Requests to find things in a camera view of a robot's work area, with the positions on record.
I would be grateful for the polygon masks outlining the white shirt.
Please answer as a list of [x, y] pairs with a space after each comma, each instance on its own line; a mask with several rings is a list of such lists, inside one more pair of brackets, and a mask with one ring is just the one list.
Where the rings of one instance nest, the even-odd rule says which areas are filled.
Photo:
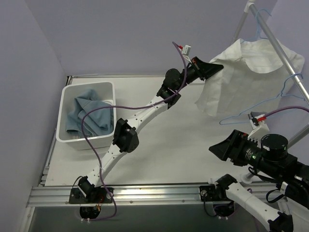
[[268, 40], [239, 39], [210, 62], [224, 68], [205, 82], [196, 101], [209, 116], [272, 111], [294, 85]]

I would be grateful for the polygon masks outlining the light blue denim skirt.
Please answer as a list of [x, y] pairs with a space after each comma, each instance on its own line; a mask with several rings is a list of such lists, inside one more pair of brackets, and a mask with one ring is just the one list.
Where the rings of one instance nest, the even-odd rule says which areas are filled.
[[66, 132], [77, 138], [109, 135], [114, 118], [110, 104], [101, 101], [96, 91], [88, 89], [74, 98], [74, 110], [66, 118]]

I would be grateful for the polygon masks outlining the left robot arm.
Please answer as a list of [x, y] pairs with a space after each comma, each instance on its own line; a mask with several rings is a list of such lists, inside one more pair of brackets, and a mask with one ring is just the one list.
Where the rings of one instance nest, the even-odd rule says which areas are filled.
[[183, 87], [197, 79], [208, 80], [223, 68], [221, 64], [206, 63], [194, 57], [184, 66], [182, 72], [177, 69], [168, 70], [161, 88], [146, 106], [137, 107], [137, 113], [129, 119], [117, 120], [111, 146], [106, 154], [99, 158], [97, 168], [88, 175], [77, 178], [72, 186], [69, 202], [71, 204], [112, 202], [112, 191], [101, 189], [104, 186], [103, 181], [124, 155], [138, 147], [139, 132], [180, 99], [179, 92]]

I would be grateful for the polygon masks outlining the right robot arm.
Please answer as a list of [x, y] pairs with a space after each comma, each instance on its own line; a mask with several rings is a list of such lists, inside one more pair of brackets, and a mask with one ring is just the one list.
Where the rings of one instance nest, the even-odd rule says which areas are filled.
[[279, 134], [267, 134], [257, 143], [248, 134], [233, 130], [224, 141], [209, 147], [222, 161], [230, 159], [236, 166], [248, 166], [255, 176], [276, 184], [286, 197], [289, 213], [278, 211], [248, 192], [236, 178], [225, 174], [215, 181], [219, 199], [239, 204], [269, 232], [307, 232], [309, 230], [309, 167], [288, 153], [288, 140]]

